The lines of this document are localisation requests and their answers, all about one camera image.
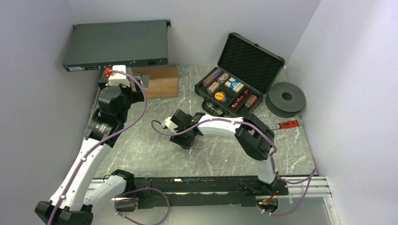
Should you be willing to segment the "Texas Hold'em card box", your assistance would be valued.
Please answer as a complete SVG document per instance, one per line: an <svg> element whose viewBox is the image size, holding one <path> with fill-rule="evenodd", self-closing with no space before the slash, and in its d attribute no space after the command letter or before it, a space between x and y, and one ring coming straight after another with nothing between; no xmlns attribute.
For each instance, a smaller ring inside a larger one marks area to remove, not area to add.
<svg viewBox="0 0 398 225"><path fill-rule="evenodd" d="M232 90L232 91L234 91L234 92L236 92L236 93L240 92L240 91L245 87L244 84L242 84L239 80L236 80L236 79L234 79L234 78L229 78L229 79L224 83L224 85L225 85L227 88L229 88L230 90Z"/></svg>

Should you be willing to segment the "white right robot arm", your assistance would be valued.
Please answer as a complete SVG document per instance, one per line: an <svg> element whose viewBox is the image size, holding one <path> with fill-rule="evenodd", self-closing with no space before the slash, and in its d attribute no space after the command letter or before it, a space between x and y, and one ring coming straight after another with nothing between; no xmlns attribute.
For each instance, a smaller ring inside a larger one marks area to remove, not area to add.
<svg viewBox="0 0 398 225"><path fill-rule="evenodd" d="M198 135L235 138L245 153L255 161L259 190L265 195L276 190L277 177L271 160L275 134L254 114L223 118L203 112L191 116L177 110L173 116L164 120L163 127L172 132L170 141L186 150L193 147Z"/></svg>

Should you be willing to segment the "orange blue chip stack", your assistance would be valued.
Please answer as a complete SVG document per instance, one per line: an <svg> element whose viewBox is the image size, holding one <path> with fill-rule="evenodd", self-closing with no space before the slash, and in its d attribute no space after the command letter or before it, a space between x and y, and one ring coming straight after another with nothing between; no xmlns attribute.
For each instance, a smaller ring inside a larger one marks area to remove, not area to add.
<svg viewBox="0 0 398 225"><path fill-rule="evenodd" d="M220 84L215 81L213 82L208 88L207 88L207 93L212 94L214 93L218 88L220 87Z"/></svg>

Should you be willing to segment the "black poker set case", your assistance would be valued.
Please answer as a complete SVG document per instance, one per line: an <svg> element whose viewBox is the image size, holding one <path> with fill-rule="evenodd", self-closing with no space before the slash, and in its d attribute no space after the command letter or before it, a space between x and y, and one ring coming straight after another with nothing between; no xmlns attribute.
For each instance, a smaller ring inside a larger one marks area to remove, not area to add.
<svg viewBox="0 0 398 225"><path fill-rule="evenodd" d="M285 59L281 56L233 32L227 37L217 66L195 84L194 91L203 98L202 109L208 114L220 117L245 116L261 104L264 95L269 91L284 65ZM223 83L214 93L207 93L208 87L202 83L216 68L220 68L223 73L228 73L230 78L239 80L245 87L236 93ZM249 94L246 95L244 90L249 90ZM226 102L214 98L215 93L219 91L226 94ZM257 101L251 108L246 108L245 102L251 95L256 95ZM244 99L238 103L235 110L232 110L231 106L240 96L244 96Z"/></svg>

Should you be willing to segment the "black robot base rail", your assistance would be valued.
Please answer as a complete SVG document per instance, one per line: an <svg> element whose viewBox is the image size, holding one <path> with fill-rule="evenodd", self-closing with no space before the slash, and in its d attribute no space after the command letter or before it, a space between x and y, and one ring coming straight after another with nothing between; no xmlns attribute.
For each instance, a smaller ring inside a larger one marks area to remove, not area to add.
<svg viewBox="0 0 398 225"><path fill-rule="evenodd" d="M240 205L254 207L263 198L287 196L287 184L266 184L257 176L135 177L119 197L135 197L138 209L166 206Z"/></svg>

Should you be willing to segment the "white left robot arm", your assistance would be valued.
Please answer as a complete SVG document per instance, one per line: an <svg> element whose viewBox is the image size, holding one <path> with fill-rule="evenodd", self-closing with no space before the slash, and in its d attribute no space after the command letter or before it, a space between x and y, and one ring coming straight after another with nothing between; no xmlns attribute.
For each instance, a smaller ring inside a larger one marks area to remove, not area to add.
<svg viewBox="0 0 398 225"><path fill-rule="evenodd" d="M136 102L146 102L141 81L124 74L99 80L98 106L84 135L79 154L66 178L48 201L40 201L35 213L47 225L89 225L98 211L121 194L134 193L134 175L116 170L92 192L87 192L105 156L125 126L128 110Z"/></svg>

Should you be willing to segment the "red brown chip stack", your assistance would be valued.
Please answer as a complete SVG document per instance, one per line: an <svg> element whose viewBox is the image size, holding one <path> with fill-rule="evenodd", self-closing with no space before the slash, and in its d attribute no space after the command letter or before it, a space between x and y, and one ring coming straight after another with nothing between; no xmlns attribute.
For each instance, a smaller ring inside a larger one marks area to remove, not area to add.
<svg viewBox="0 0 398 225"><path fill-rule="evenodd" d="M257 96L256 95L251 95L247 101L245 102L245 107L246 108L251 108L255 102L257 101Z"/></svg>

